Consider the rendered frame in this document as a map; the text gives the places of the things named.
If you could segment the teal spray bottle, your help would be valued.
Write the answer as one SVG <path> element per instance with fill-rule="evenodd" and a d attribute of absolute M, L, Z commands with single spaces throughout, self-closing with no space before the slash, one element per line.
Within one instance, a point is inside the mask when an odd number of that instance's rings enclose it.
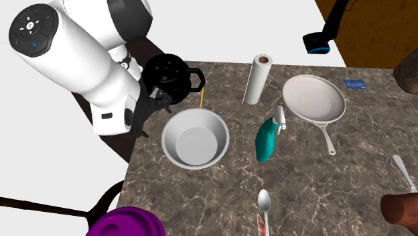
<path fill-rule="evenodd" d="M 268 118 L 257 132 L 255 149 L 258 162 L 266 162 L 271 157 L 275 148 L 275 135 L 279 135 L 281 130 L 286 129 L 283 107 L 277 105 L 274 116 Z"/>

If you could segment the white frying pan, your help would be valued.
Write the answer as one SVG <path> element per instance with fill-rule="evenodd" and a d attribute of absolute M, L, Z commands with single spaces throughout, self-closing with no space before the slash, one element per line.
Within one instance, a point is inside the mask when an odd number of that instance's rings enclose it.
<path fill-rule="evenodd" d="M 328 154 L 334 156 L 336 150 L 326 127 L 346 112 L 346 99 L 340 89 L 322 77 L 302 74 L 285 82 L 282 99 L 295 116 L 321 129 Z"/>

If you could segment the white bowl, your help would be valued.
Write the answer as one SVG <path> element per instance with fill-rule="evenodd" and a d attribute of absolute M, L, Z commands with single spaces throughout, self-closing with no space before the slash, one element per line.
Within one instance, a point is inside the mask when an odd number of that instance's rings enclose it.
<path fill-rule="evenodd" d="M 161 134 L 165 156 L 175 165 L 201 170 L 214 165 L 226 153 L 229 130 L 224 120 L 207 109 L 186 109 L 174 115 Z"/>

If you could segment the black thin curved frame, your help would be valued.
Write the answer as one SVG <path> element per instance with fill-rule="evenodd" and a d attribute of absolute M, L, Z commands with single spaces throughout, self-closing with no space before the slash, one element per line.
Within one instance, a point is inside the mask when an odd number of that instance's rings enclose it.
<path fill-rule="evenodd" d="M 107 213 L 113 199 L 121 192 L 122 186 L 123 180 L 110 187 L 88 212 L 5 197 L 0 197 L 0 207 L 84 217 L 87 220 L 88 227 L 91 228 Z"/>

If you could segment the brown rounded object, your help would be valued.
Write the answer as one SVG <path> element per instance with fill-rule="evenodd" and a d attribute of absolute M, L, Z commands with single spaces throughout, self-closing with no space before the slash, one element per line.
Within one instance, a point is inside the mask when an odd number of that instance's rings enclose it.
<path fill-rule="evenodd" d="M 418 193 L 384 195 L 380 210 L 388 223 L 411 227 L 418 223 Z"/>

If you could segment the blue card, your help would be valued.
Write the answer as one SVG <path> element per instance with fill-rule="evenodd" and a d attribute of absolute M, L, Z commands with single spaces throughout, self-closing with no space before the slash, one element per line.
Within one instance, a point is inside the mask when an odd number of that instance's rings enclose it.
<path fill-rule="evenodd" d="M 344 84 L 347 89 L 366 89 L 366 86 L 362 80 L 346 79 Z"/>

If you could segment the silver fork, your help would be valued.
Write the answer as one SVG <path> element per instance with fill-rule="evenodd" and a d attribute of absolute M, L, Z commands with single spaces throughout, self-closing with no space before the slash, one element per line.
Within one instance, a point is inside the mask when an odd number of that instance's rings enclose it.
<path fill-rule="evenodd" d="M 416 189 L 416 187 L 415 187 L 415 185 L 414 185 L 414 183 L 413 183 L 413 181 L 412 181 L 412 179 L 411 179 L 411 177 L 410 177 L 410 175 L 409 175 L 409 173 L 408 173 L 408 171 L 407 171 L 407 169 L 404 165 L 404 162 L 403 162 L 401 156 L 399 156 L 397 154 L 394 154 L 394 155 L 392 155 L 392 158 L 393 158 L 395 164 L 397 165 L 397 167 L 399 168 L 399 170 L 403 173 L 403 176 L 405 177 L 405 179 L 406 179 L 406 181 L 407 181 L 407 183 L 410 187 L 410 192 L 411 193 L 418 193 L 418 190 Z"/>

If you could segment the silver spoon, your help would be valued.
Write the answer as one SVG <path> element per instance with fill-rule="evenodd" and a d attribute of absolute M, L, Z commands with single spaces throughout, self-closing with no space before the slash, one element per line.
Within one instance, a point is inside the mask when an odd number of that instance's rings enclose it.
<path fill-rule="evenodd" d="M 265 189 L 262 189 L 260 191 L 257 202 L 258 202 L 259 208 L 264 212 L 266 236 L 270 236 L 268 212 L 271 209 L 271 199 L 270 199 L 269 193 Z"/>

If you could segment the white paper towel roll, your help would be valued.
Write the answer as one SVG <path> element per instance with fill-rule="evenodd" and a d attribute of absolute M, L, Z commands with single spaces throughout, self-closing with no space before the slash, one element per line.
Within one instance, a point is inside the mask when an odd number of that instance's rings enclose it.
<path fill-rule="evenodd" d="M 266 54 L 255 56 L 247 81 L 245 94 L 242 102 L 249 105 L 258 103 L 263 87 L 267 81 L 273 60 Z"/>

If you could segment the red and white knife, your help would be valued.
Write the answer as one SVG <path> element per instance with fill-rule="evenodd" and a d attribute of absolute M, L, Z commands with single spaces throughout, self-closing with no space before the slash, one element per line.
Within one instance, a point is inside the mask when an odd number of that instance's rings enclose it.
<path fill-rule="evenodd" d="M 258 236 L 266 236 L 265 224 L 262 220 L 262 217 L 257 214 L 257 227 L 258 227 Z"/>

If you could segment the purple plate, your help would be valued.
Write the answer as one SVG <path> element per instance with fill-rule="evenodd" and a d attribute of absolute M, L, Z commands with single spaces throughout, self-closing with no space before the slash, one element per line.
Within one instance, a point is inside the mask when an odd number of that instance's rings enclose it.
<path fill-rule="evenodd" d="M 86 236 L 166 236 L 160 220 L 151 212 L 124 206 L 103 215 Z"/>

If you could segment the dark brown rough object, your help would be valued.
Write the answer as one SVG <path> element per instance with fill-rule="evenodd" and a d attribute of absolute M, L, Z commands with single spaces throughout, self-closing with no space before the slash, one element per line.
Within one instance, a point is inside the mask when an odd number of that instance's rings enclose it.
<path fill-rule="evenodd" d="M 404 92 L 418 95 L 418 47 L 396 66 L 393 77 Z"/>

